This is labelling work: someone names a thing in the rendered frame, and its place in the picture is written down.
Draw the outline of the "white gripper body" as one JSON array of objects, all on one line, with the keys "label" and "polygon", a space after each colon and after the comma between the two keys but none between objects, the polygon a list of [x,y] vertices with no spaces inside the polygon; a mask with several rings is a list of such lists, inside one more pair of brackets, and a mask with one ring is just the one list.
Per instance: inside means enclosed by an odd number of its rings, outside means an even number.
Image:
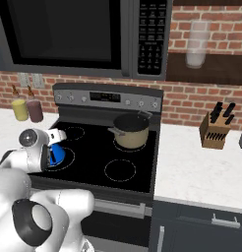
[{"label": "white gripper body", "polygon": [[66,133],[63,130],[59,130],[57,128],[48,130],[47,134],[49,137],[50,145],[60,143],[67,139]]}]

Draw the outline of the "black stove with oven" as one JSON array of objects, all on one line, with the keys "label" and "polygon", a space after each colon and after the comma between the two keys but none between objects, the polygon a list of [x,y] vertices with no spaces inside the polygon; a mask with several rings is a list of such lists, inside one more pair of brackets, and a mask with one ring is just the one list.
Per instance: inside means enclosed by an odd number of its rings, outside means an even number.
[{"label": "black stove with oven", "polygon": [[[158,153],[162,90],[61,83],[53,86],[59,118],[53,126],[67,139],[59,145],[64,160],[30,178],[35,190],[85,189],[95,199],[152,208]],[[82,102],[82,96],[88,98]],[[139,107],[139,101],[145,104]],[[153,108],[156,101],[158,108]],[[108,131],[116,117],[147,111],[152,114],[147,142],[130,150],[119,146]],[[94,210],[82,220],[84,235],[95,252],[149,252],[151,216],[143,219]]]}]

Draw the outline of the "maroon condiment bottle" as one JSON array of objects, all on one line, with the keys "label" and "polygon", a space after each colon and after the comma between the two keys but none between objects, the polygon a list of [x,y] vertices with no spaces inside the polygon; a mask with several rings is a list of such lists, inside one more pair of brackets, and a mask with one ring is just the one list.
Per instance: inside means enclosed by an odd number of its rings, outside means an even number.
[{"label": "maroon condiment bottle", "polygon": [[30,120],[33,123],[38,123],[43,120],[43,113],[40,101],[34,97],[31,87],[28,87],[27,108],[29,111]]}]

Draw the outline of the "yellow condiment bottle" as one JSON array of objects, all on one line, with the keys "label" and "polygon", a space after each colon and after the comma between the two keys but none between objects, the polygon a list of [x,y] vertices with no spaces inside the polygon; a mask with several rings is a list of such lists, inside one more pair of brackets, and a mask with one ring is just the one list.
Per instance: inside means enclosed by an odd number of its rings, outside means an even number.
[{"label": "yellow condiment bottle", "polygon": [[26,121],[29,118],[27,103],[20,97],[15,86],[13,88],[13,99],[12,99],[12,108],[15,113],[15,117],[18,121]]}]

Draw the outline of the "beige cooking pot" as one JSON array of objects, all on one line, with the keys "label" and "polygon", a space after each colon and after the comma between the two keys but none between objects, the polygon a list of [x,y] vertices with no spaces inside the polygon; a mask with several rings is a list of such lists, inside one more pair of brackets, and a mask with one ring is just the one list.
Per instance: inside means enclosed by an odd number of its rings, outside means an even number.
[{"label": "beige cooking pot", "polygon": [[125,113],[114,119],[113,127],[108,131],[114,134],[119,146],[136,149],[147,142],[151,117],[147,111]]}]

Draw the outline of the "black microwave oven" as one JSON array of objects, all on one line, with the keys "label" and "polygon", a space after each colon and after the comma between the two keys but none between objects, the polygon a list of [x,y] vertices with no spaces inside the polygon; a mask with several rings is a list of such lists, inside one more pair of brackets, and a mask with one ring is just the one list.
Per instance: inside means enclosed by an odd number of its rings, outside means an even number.
[{"label": "black microwave oven", "polygon": [[0,71],[163,81],[172,0],[129,0],[129,77],[120,1],[0,0]]}]

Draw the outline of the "wooden knife block with knives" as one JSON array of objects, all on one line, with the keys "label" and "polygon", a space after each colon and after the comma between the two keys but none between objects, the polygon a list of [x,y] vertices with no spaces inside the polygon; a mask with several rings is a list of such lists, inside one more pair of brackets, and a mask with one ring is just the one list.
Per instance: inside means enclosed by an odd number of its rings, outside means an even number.
[{"label": "wooden knife block with knives", "polygon": [[235,103],[231,102],[225,110],[222,110],[222,102],[219,101],[213,111],[207,113],[199,128],[203,148],[223,149],[234,118],[232,114],[234,107]]}]

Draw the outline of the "dark grey drawer front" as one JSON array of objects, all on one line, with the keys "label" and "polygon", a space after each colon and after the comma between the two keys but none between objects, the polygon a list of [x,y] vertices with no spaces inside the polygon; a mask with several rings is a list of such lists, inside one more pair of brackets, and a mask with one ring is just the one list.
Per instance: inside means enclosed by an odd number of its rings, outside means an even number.
[{"label": "dark grey drawer front", "polygon": [[198,222],[198,223],[214,225],[214,224],[212,224],[212,214],[213,213],[220,213],[220,212],[232,214],[232,215],[236,216],[238,221],[241,223],[241,227],[234,228],[234,229],[242,230],[242,214],[232,213],[232,212],[228,212],[228,211],[191,207],[191,206],[182,206],[178,210],[178,219],[180,219],[182,221],[194,221],[194,222]]}]

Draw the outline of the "clear glass jar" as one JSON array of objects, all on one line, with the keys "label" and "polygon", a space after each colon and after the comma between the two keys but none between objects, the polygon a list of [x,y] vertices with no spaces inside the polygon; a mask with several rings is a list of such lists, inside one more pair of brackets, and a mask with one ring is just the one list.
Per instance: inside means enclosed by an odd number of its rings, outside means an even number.
[{"label": "clear glass jar", "polygon": [[188,68],[200,69],[206,60],[211,35],[211,20],[192,20],[187,42],[185,63]]}]

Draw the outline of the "dark grey cupboard door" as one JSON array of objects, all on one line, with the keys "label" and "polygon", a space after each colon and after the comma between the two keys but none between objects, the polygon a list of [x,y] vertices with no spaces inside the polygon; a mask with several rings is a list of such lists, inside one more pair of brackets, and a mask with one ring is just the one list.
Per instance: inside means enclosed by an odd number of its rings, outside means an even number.
[{"label": "dark grey cupboard door", "polygon": [[164,226],[162,252],[242,252],[242,230],[183,220],[151,219],[149,252],[157,252]]}]

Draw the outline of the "grey wall outlet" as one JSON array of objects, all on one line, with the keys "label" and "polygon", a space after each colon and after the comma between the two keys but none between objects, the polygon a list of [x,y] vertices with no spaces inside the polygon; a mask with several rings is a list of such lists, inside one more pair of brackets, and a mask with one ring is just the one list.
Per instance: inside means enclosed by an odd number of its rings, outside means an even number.
[{"label": "grey wall outlet", "polygon": [[36,89],[43,89],[44,82],[41,74],[32,74],[32,84]]},{"label": "grey wall outlet", "polygon": [[27,88],[30,85],[30,76],[28,73],[19,73],[18,78],[23,88]]}]

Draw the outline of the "dark wooden wall shelf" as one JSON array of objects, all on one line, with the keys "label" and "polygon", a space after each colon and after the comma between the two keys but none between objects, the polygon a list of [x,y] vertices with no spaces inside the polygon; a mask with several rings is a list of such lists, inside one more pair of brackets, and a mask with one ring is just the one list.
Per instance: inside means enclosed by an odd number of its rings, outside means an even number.
[{"label": "dark wooden wall shelf", "polygon": [[242,55],[207,54],[200,69],[186,66],[184,53],[169,53],[167,82],[242,86]]}]

